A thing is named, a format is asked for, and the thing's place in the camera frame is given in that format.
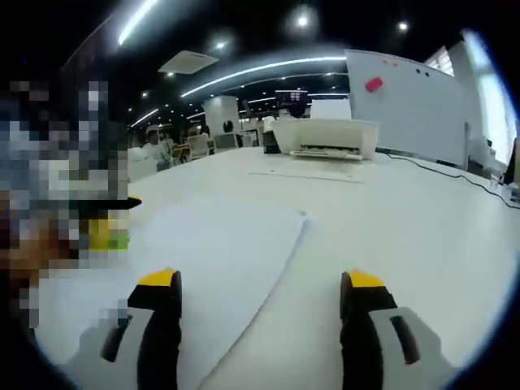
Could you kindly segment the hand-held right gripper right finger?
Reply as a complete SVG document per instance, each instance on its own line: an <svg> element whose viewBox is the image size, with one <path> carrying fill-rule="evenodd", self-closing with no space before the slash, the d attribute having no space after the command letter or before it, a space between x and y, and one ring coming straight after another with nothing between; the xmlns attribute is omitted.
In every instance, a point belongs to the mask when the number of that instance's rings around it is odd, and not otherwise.
<svg viewBox="0 0 520 390"><path fill-rule="evenodd" d="M340 321L343 389L443 389L456 376L439 336L375 275L341 275Z"/></svg>

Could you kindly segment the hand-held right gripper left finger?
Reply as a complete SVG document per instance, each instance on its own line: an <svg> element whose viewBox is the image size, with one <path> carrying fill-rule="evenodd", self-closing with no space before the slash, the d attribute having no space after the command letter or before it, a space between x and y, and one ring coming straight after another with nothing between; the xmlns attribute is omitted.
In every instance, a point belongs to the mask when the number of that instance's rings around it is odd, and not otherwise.
<svg viewBox="0 0 520 390"><path fill-rule="evenodd" d="M180 272L146 275L125 308L82 334L67 374L78 389L177 389L181 315Z"/></svg>

